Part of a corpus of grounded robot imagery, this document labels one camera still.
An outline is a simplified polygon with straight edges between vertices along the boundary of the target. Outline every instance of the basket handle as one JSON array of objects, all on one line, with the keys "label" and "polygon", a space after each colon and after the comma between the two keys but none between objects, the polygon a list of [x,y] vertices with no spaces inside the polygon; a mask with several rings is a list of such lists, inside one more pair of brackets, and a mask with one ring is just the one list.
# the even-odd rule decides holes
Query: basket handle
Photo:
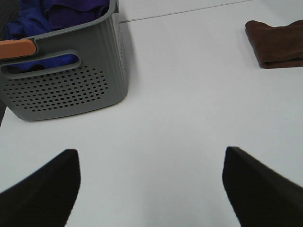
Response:
[{"label": "basket handle", "polygon": [[116,9],[115,9],[115,13],[119,12],[119,0],[116,0]]},{"label": "basket handle", "polygon": [[30,39],[0,41],[0,59],[28,56],[36,51],[36,45]]},{"label": "basket handle", "polygon": [[[58,56],[63,56],[67,54],[73,54],[78,57],[79,61],[68,64],[68,65],[62,65],[54,68],[49,68],[49,69],[44,69],[44,70],[37,70],[37,71],[30,71],[30,72],[22,72],[22,73],[10,73],[7,69],[7,66],[12,65],[12,64],[19,64],[19,63],[24,63],[24,62],[29,62],[29,61],[37,61],[37,60],[44,60],[44,59],[49,59],[49,58],[54,58]],[[71,70],[76,67],[79,67],[82,63],[81,60],[81,54],[76,51],[76,50],[65,50],[65,51],[60,51],[60,52],[54,52],[54,53],[49,53],[49,54],[42,54],[39,56],[39,53],[37,53],[34,56],[29,57],[26,61],[22,59],[12,59],[12,60],[6,60],[5,64],[0,64],[0,75],[2,74],[8,79],[21,79],[21,78],[28,78],[28,77],[35,77],[35,76],[41,76],[42,74],[51,74],[59,71],[64,71],[64,70]]]}]

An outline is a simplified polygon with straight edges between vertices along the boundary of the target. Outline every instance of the gray plastic basket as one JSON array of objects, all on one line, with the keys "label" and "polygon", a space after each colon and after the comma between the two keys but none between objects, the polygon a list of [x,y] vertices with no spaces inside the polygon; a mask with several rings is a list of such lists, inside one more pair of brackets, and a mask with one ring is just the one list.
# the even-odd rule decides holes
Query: gray plastic basket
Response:
[{"label": "gray plastic basket", "polygon": [[[0,38],[7,22],[18,16],[18,1],[0,1]],[[28,37],[34,55],[0,60],[0,99],[27,121],[80,114],[116,104],[127,94],[124,46],[117,19],[118,0],[108,12],[82,25]],[[19,74],[7,66],[75,54],[80,61]]]}]

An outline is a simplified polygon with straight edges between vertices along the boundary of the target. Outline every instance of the white table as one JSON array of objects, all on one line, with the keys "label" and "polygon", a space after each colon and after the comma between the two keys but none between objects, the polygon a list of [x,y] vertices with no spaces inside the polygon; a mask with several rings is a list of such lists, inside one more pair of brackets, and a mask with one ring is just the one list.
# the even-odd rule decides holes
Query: white table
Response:
[{"label": "white table", "polygon": [[259,68],[244,25],[287,25],[302,7],[253,0],[123,23],[126,99],[39,122],[7,110],[0,191],[76,148],[82,180],[67,227],[240,226],[221,180],[227,146],[303,185],[303,68]]},{"label": "white table", "polygon": [[158,17],[251,0],[119,0],[120,21]]}]

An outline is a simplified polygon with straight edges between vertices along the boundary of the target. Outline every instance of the blue cloth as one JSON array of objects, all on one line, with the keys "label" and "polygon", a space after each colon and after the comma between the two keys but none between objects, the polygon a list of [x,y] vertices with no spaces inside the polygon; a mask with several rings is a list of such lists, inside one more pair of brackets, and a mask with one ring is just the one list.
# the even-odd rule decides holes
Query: blue cloth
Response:
[{"label": "blue cloth", "polygon": [[53,0],[49,10],[51,29],[93,21],[108,11],[109,0]]},{"label": "blue cloth", "polygon": [[[51,32],[48,14],[53,0],[21,0],[20,17],[6,24],[6,39],[22,39],[25,37]],[[20,70],[30,70],[34,66],[42,65],[45,69],[59,67],[77,62],[79,59],[73,54],[67,54],[50,59],[14,64],[12,67]]]}]

